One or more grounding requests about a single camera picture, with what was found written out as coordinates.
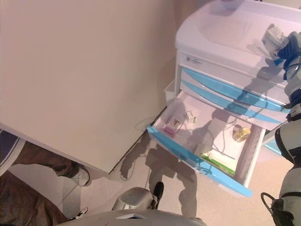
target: open drawer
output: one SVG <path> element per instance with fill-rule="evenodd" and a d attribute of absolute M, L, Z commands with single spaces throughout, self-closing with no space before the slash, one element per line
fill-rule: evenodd
<path fill-rule="evenodd" d="M 175 114 L 185 115 L 188 111 L 193 111 L 196 114 L 196 122 L 188 123 L 185 120 L 176 135 L 174 137 L 169 136 L 164 131 L 169 119 Z M 233 140 L 237 126 L 251 129 L 250 136 L 244 142 L 238 143 Z M 236 118 L 225 110 L 208 105 L 181 91 L 154 125 L 149 126 L 147 130 L 151 138 L 155 139 L 159 145 L 195 171 L 239 194 L 252 195 L 252 191 L 247 187 L 255 167 L 265 129 Z M 226 153 L 226 151 L 229 153 L 229 151 L 234 150 L 238 154 L 233 175 L 194 154 L 197 146 L 203 142 L 209 142 L 221 153 Z"/>

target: shoe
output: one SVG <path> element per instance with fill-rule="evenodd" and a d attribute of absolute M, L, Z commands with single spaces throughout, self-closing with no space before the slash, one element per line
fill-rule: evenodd
<path fill-rule="evenodd" d="M 85 186 L 90 180 L 90 175 L 86 169 L 80 167 L 78 173 L 70 179 L 79 186 Z"/>
<path fill-rule="evenodd" d="M 154 189 L 153 195 L 157 197 L 157 202 L 153 202 L 153 210 L 157 210 L 158 206 L 159 206 L 159 202 L 162 198 L 163 195 L 163 191 L 164 191 L 164 184 L 163 182 L 159 181 Z"/>
<path fill-rule="evenodd" d="M 78 213 L 78 215 L 71 218 L 70 220 L 76 220 L 76 219 L 82 218 L 87 212 L 88 212 L 88 207 L 85 207 Z"/>

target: white cart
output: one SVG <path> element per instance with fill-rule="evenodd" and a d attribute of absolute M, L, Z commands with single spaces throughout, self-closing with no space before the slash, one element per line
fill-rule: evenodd
<path fill-rule="evenodd" d="M 286 120 L 289 103 L 283 70 L 268 59 L 261 39 L 270 24 L 285 35 L 300 32 L 301 11 L 254 0 L 214 1 L 191 15 L 176 35 L 175 100 L 148 127 L 150 136 L 170 153 L 245 196 L 266 129 Z M 194 111 L 174 137 L 163 131 L 175 114 Z M 251 129 L 237 143 L 233 133 Z M 210 143 L 221 153 L 236 152 L 233 175 L 195 155 L 198 144 Z"/>

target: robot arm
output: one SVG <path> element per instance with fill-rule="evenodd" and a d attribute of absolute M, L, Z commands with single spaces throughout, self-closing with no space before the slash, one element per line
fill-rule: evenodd
<path fill-rule="evenodd" d="M 278 56 L 286 60 L 285 93 L 291 111 L 287 116 L 289 123 L 276 130 L 275 140 L 281 154 L 294 165 L 283 180 L 279 198 L 267 193 L 262 193 L 261 198 L 276 226 L 301 226 L 301 33 L 293 32 L 288 38 L 289 43 Z M 273 200 L 271 208 L 264 201 L 265 195 Z"/>

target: cable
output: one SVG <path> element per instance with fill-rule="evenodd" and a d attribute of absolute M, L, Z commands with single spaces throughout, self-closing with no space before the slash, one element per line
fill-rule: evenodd
<path fill-rule="evenodd" d="M 299 62 L 296 63 L 296 64 L 293 64 L 293 65 L 289 65 L 287 67 L 286 71 L 288 71 L 289 68 L 295 67 L 295 66 L 297 66 L 297 67 L 295 68 L 295 71 L 294 71 L 294 73 L 293 73 L 293 75 L 292 75 L 292 77 L 290 79 L 292 79 L 299 72 L 299 70 L 301 69 L 301 56 L 299 56 Z"/>
<path fill-rule="evenodd" d="M 274 201 L 275 200 L 275 198 L 273 197 L 273 196 L 271 196 L 270 194 L 268 194 L 268 193 L 265 193 L 265 192 L 262 192 L 261 193 L 261 195 L 260 195 L 260 197 L 261 197 L 261 200 L 262 200 L 262 202 L 263 202 L 263 204 L 265 205 L 265 207 L 268 209 L 268 211 L 271 213 L 271 215 L 273 215 L 273 211 L 271 210 L 271 208 L 267 205 L 267 203 L 265 202 L 265 200 L 264 200 L 264 196 L 267 196 L 267 197 L 269 197 L 272 201 Z"/>
<path fill-rule="evenodd" d="M 233 121 L 228 122 L 227 124 L 225 124 L 225 126 L 227 126 L 227 125 L 230 125 L 230 126 L 229 126 L 229 127 L 225 127 L 225 128 L 222 130 L 222 137 L 223 137 L 223 148 L 222 148 L 222 151 L 220 151 L 219 148 L 218 148 L 218 147 L 215 145 L 215 143 L 214 143 L 214 140 L 215 140 L 216 137 L 213 137 L 212 133 L 211 133 L 210 131 L 208 131 L 209 135 L 211 136 L 211 138 L 212 138 L 212 140 L 213 140 L 213 141 L 212 141 L 212 145 L 215 146 L 215 149 L 214 149 L 214 148 L 212 148 L 212 149 L 218 151 L 218 152 L 221 153 L 222 155 L 226 155 L 227 157 L 229 157 L 229 158 L 231 158 L 231 159 L 235 159 L 235 158 L 233 158 L 233 157 L 231 157 L 231 156 L 229 156 L 229 155 L 227 155 L 227 154 L 224 153 L 225 148 L 226 148 L 226 141 L 225 141 L 225 133 L 224 133 L 224 132 L 225 132 L 225 130 L 232 128 L 232 127 L 236 124 L 236 121 L 237 121 L 237 119 L 234 119 Z"/>
<path fill-rule="evenodd" d="M 134 162 L 133 162 L 133 170 L 132 170 L 132 172 L 131 172 L 131 175 L 128 176 L 127 178 L 123 178 L 122 175 L 120 175 L 121 180 L 123 180 L 123 181 L 128 181 L 129 179 L 131 179 L 131 177 L 132 177 L 132 175 L 133 175 L 133 173 L 134 173 L 134 170 L 135 170 L 135 163 L 136 163 L 136 160 L 134 160 Z"/>
<path fill-rule="evenodd" d="M 149 178 L 150 178 L 150 175 L 151 175 L 151 170 L 150 170 L 151 168 L 149 167 L 149 173 L 148 173 L 148 175 L 147 175 L 147 179 L 146 179 L 146 182 L 145 182 L 145 186 L 144 186 L 144 188 L 146 188 L 146 186 L 147 186 L 147 182 L 149 181 Z"/>

